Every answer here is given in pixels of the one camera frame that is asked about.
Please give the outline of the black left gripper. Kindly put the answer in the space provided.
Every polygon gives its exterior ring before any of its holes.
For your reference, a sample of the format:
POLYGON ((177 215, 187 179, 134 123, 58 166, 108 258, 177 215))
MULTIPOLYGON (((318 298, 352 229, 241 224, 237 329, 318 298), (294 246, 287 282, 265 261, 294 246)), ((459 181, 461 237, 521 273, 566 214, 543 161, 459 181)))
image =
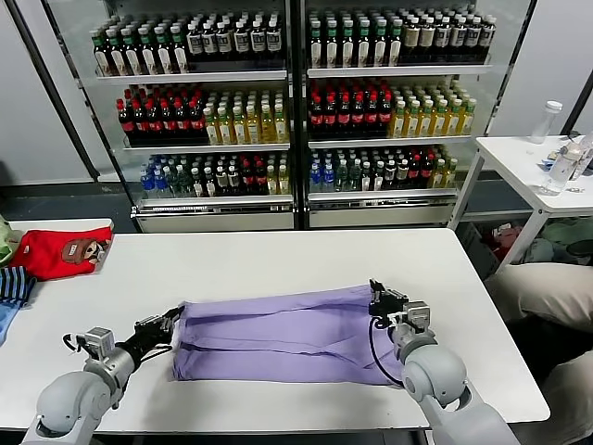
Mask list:
POLYGON ((171 351, 172 335, 183 311, 184 306, 181 305, 136 322, 134 334, 115 346, 131 356, 134 366, 171 351))

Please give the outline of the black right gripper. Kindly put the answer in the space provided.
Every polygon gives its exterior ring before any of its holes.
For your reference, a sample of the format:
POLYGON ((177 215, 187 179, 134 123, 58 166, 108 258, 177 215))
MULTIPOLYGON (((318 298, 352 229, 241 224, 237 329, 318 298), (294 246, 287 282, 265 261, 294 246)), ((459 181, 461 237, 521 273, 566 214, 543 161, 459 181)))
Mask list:
POLYGON ((401 312, 403 301, 407 301, 408 296, 374 278, 370 280, 370 287, 372 290, 372 299, 369 304, 370 316, 379 319, 382 324, 388 324, 388 315, 401 312))

